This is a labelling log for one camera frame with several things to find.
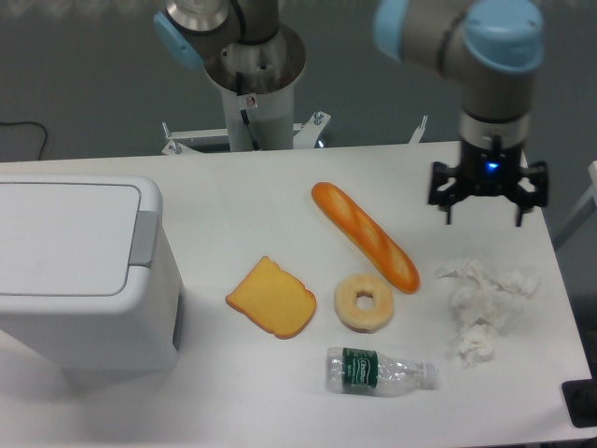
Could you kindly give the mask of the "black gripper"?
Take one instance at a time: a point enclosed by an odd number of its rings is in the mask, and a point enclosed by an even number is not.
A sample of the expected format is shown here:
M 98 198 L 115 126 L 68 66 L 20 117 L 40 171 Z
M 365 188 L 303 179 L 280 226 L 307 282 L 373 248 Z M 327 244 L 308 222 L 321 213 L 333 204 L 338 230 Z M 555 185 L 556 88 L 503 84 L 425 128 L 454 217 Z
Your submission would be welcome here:
M 444 212 L 451 225 L 452 207 L 468 196 L 514 198 L 520 227 L 525 214 L 548 205 L 548 165 L 537 161 L 522 167 L 522 149 L 523 144 L 503 149 L 497 141 L 487 149 L 462 139 L 457 167 L 433 162 L 428 203 Z

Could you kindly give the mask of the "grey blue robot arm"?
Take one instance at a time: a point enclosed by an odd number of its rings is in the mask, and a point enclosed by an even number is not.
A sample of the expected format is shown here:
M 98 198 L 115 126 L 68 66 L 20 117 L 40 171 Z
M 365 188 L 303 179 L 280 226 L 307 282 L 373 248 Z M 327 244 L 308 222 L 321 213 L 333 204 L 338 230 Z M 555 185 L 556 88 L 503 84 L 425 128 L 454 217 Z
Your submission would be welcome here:
M 274 1 L 168 1 L 153 19 L 164 47 L 219 88 L 234 151 L 292 148 L 301 38 Z M 503 196 L 526 214 L 548 202 L 548 168 L 521 163 L 544 26 L 530 1 L 383 1 L 373 39 L 384 54 L 458 83 L 460 160 L 435 162 L 428 202 L 450 212 Z

